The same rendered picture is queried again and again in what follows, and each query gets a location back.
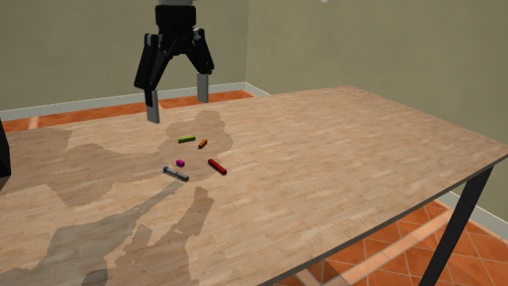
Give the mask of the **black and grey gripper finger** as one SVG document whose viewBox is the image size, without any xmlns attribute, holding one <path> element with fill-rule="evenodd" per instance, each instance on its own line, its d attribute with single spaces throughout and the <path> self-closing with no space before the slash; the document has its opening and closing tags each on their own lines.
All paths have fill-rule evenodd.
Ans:
<svg viewBox="0 0 508 286">
<path fill-rule="evenodd" d="M 208 49 L 205 31 L 200 28 L 193 28 L 194 39 L 193 42 L 190 37 L 185 36 L 184 42 L 187 44 L 189 50 L 187 57 L 194 65 L 197 73 L 197 92 L 198 101 L 209 102 L 209 75 L 214 70 L 214 63 L 212 61 L 210 51 Z M 205 63 L 204 63 L 205 62 Z"/>
<path fill-rule="evenodd" d="M 148 121 L 156 124 L 160 123 L 160 114 L 158 95 L 155 89 L 169 60 L 173 58 L 177 48 L 181 45 L 182 39 L 176 37 L 168 52 L 164 52 L 160 44 L 161 41 L 162 34 L 146 33 L 144 35 L 144 50 L 134 81 L 134 87 L 144 90 Z"/>
</svg>

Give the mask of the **red rod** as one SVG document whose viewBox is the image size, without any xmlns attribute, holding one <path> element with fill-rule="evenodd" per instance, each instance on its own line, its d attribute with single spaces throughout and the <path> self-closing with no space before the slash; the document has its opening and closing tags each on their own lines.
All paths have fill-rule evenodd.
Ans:
<svg viewBox="0 0 508 286">
<path fill-rule="evenodd" d="M 225 170 L 221 165 L 219 165 L 218 163 L 216 163 L 214 160 L 212 159 L 209 159 L 208 160 L 208 164 L 210 164 L 212 167 L 214 167 L 215 169 L 217 169 L 222 175 L 225 175 L 227 174 L 227 170 Z"/>
</svg>

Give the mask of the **lime green rod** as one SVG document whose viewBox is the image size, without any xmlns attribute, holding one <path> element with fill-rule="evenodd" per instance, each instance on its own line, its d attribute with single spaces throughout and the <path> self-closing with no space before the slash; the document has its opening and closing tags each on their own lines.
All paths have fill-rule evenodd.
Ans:
<svg viewBox="0 0 508 286">
<path fill-rule="evenodd" d="M 179 140 L 179 143 L 186 142 L 186 141 L 194 141 L 195 136 L 178 138 L 178 140 Z"/>
</svg>

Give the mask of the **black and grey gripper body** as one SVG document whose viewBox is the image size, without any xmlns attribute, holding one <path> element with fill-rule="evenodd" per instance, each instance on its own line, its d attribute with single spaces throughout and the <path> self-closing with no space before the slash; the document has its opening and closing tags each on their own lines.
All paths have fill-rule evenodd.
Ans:
<svg viewBox="0 0 508 286">
<path fill-rule="evenodd" d="M 194 6 L 158 5 L 155 7 L 155 11 L 156 24 L 159 27 L 158 35 L 162 34 L 160 44 L 164 51 L 168 52 L 174 39 L 178 37 L 182 39 L 182 44 L 177 48 L 174 56 L 187 54 L 189 48 L 184 42 L 184 37 L 194 39 L 193 26 L 196 25 L 196 8 Z"/>
</svg>

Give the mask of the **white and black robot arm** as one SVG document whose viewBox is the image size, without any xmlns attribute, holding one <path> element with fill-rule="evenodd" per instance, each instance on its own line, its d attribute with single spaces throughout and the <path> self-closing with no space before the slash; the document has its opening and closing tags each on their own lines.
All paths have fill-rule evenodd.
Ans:
<svg viewBox="0 0 508 286">
<path fill-rule="evenodd" d="M 158 0 L 159 5 L 169 6 L 190 6 L 196 0 Z"/>
</svg>

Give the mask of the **orange rod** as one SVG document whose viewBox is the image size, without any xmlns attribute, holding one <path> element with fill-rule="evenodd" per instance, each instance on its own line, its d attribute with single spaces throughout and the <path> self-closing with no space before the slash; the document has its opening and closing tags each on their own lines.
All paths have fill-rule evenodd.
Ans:
<svg viewBox="0 0 508 286">
<path fill-rule="evenodd" d="M 207 144 L 207 140 L 203 140 L 199 145 L 198 145 L 198 148 L 199 149 L 202 149 L 205 145 Z"/>
</svg>

